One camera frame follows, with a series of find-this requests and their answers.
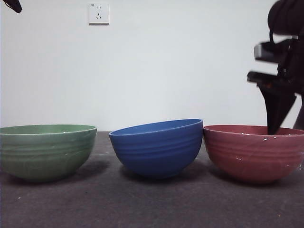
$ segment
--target ribbed bowl exterior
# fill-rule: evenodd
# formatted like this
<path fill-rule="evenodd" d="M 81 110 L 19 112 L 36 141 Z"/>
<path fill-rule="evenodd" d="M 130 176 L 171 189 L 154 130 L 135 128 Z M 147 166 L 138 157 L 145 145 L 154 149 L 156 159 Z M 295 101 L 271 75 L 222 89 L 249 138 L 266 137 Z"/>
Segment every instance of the ribbed bowl exterior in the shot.
<path fill-rule="evenodd" d="M 282 135 L 254 135 L 247 134 L 247 129 L 266 133 L 266 127 L 224 125 L 222 132 L 219 125 L 216 130 L 212 127 L 204 128 L 209 157 L 217 167 L 238 180 L 273 182 L 288 176 L 303 160 L 303 131 L 281 128 Z"/>
<path fill-rule="evenodd" d="M 128 169 L 150 178 L 167 178 L 181 172 L 198 155 L 202 121 L 163 131 L 109 136 L 118 159 Z"/>
<path fill-rule="evenodd" d="M 31 182 L 61 179 L 88 159 L 96 132 L 0 134 L 1 170 Z"/>

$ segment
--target white wall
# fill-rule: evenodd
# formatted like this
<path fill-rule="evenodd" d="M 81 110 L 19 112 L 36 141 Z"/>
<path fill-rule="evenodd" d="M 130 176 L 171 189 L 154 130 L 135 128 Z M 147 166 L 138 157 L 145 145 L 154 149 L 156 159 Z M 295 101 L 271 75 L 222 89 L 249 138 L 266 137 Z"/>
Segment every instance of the white wall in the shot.
<path fill-rule="evenodd" d="M 246 76 L 276 73 L 253 55 L 275 0 L 109 0 L 110 26 L 88 25 L 85 0 L 20 2 L 19 15 L 1 7 L 2 126 L 266 124 Z"/>

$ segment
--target blue bowl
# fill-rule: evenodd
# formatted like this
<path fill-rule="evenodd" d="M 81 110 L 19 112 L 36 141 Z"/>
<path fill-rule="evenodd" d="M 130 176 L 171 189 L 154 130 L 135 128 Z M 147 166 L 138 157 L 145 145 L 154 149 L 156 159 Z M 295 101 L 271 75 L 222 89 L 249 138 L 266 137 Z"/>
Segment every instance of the blue bowl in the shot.
<path fill-rule="evenodd" d="M 203 121 L 174 120 L 128 127 L 109 133 L 118 159 L 133 172 L 149 178 L 174 176 L 200 151 Z"/>

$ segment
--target green bowl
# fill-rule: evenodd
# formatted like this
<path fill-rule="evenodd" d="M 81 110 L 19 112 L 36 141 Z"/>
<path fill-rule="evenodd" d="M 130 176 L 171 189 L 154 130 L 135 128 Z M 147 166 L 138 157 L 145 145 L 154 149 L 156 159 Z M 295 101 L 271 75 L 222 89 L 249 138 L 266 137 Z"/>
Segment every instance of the green bowl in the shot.
<path fill-rule="evenodd" d="M 1 170 L 30 182 L 64 178 L 88 159 L 96 133 L 86 125 L 0 128 Z"/>

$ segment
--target bowl rim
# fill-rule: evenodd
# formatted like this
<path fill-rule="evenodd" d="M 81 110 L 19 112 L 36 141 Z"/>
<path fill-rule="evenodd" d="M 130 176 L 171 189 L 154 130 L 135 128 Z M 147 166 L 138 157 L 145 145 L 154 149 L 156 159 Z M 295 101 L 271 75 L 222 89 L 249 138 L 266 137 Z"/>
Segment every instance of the bowl rim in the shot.
<path fill-rule="evenodd" d="M 304 136 L 304 130 L 299 130 L 299 129 L 293 129 L 293 128 L 287 128 L 287 127 L 280 127 L 279 129 L 287 129 L 287 130 L 293 130 L 296 132 L 299 132 L 300 134 L 291 134 L 291 135 L 281 135 L 281 134 L 274 134 L 274 135 L 269 135 L 269 134 L 242 134 L 242 133 L 236 133 L 236 132 L 225 132 L 225 131 L 219 131 L 219 130 L 213 130 L 213 129 L 208 129 L 208 127 L 213 127 L 213 126 L 244 126 L 244 127 L 266 127 L 264 125 L 249 125 L 249 124 L 213 124 L 213 125 L 207 125 L 204 126 L 203 129 L 211 132 L 218 132 L 218 133 L 228 133 L 228 134 L 235 134 L 235 135 L 246 135 L 246 136 L 261 136 L 261 137 L 303 137 Z"/>
<path fill-rule="evenodd" d="M 169 128 L 169 129 L 164 129 L 164 130 L 158 130 L 158 131 L 151 131 L 151 132 L 131 133 L 131 134 L 113 134 L 113 133 L 115 133 L 115 132 L 117 132 L 117 131 L 129 129 L 129 128 L 140 127 L 140 126 L 146 126 L 146 125 L 152 125 L 152 124 L 159 124 L 159 123 L 183 121 L 183 120 L 197 120 L 197 122 L 191 123 L 191 124 L 187 124 L 187 125 L 183 125 L 183 126 L 180 126 L 180 127 L 174 127 L 174 128 Z M 165 132 L 165 131 L 171 131 L 171 130 L 175 130 L 175 129 L 180 129 L 180 128 L 192 126 L 192 125 L 199 124 L 199 123 L 203 123 L 203 120 L 202 120 L 202 119 L 196 119 L 196 118 L 190 118 L 190 119 L 178 119 L 178 120 L 167 120 L 167 121 L 160 121 L 160 122 L 153 122 L 153 123 L 145 123 L 145 124 L 140 124 L 140 125 L 125 127 L 125 128 L 122 128 L 122 129 L 118 129 L 118 130 L 112 131 L 112 132 L 109 133 L 109 136 L 113 136 L 113 137 L 115 137 L 115 136 L 130 136 L 130 135 L 151 134 L 151 133 L 156 133 L 156 132 Z"/>
<path fill-rule="evenodd" d="M 85 124 L 33 124 L 33 125 L 17 125 L 17 126 L 10 126 L 10 127 L 1 127 L 1 129 L 4 128 L 14 128 L 14 127 L 34 127 L 34 126 L 87 126 L 87 127 L 91 127 L 90 129 L 87 130 L 80 130 L 80 131 L 72 131 L 72 132 L 56 132 L 56 133 L 1 133 L 0 132 L 0 136 L 1 135 L 59 135 L 59 134 L 71 134 L 71 133 L 80 133 L 80 132 L 88 132 L 88 131 L 93 131 L 93 130 L 97 130 L 97 127 L 95 126 L 91 126 L 91 125 L 85 125 Z"/>

